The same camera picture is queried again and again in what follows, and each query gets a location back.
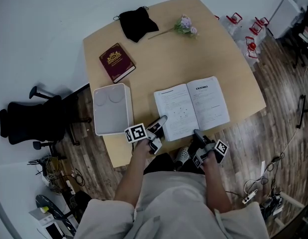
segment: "gold emblem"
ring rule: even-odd
[[[120,52],[112,52],[109,57],[107,58],[107,63],[110,65],[112,62],[117,60],[121,56]]]

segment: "white shirt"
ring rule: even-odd
[[[136,207],[91,200],[75,239],[268,239],[259,204],[224,214],[206,206],[205,176],[185,172],[144,175]]]

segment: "flower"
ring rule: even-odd
[[[162,33],[156,34],[156,35],[150,37],[149,39],[154,38],[154,37],[161,35],[161,34],[171,32],[171,31],[175,31],[178,34],[184,34],[184,35],[187,35],[187,36],[192,37],[192,38],[196,38],[197,35],[198,35],[197,29],[192,26],[191,19],[183,14],[176,21],[174,27],[172,27],[172,28],[170,28],[170,29],[168,29],[168,30],[166,30]]]
[[[198,31],[197,31],[197,29],[196,29],[195,27],[192,26],[192,27],[190,28],[190,33],[191,33],[191,34],[197,34],[197,32],[198,32]]]
[[[190,28],[192,25],[192,21],[186,15],[182,15],[180,24],[182,27]]]

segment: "black bag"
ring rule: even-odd
[[[146,33],[159,30],[156,23],[149,18],[147,9],[145,6],[140,7],[137,10],[123,12],[113,18],[120,20],[120,25],[128,39],[138,42]]]

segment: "green stem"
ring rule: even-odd
[[[152,36],[152,37],[149,37],[148,40],[151,39],[151,38],[154,38],[154,37],[156,37],[156,36],[158,36],[158,35],[168,33],[168,32],[170,32],[170,31],[172,31],[173,29],[174,29],[174,28],[172,27],[171,29],[168,29],[168,30],[166,30],[166,31],[164,31],[164,32],[161,32],[161,33],[156,34],[156,35],[154,35],[154,36]]]

